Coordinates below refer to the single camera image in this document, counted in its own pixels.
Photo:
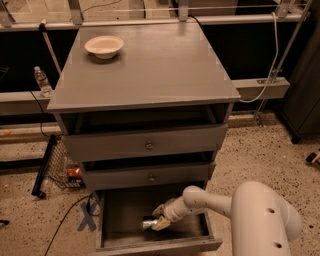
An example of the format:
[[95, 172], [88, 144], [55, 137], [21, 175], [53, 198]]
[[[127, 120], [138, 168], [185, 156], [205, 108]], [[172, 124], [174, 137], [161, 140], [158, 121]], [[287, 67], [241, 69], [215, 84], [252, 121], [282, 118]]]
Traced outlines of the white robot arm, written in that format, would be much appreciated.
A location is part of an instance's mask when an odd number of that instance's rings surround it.
[[230, 219], [233, 256], [291, 256], [289, 242], [302, 231], [302, 219], [295, 207], [256, 181], [242, 183], [230, 197], [188, 186], [180, 197], [153, 211], [156, 220], [151, 228], [160, 231], [207, 210]]

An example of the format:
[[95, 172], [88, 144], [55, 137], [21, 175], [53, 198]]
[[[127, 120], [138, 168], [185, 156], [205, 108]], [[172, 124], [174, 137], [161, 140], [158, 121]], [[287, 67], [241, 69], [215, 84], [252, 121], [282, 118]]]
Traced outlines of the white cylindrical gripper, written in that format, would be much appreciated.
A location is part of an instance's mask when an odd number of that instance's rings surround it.
[[160, 218], [154, 221], [152, 229], [161, 231], [171, 225], [171, 222], [178, 222], [190, 213], [190, 208], [186, 205], [182, 197], [172, 198], [164, 205], [159, 205], [153, 212], [154, 217]]

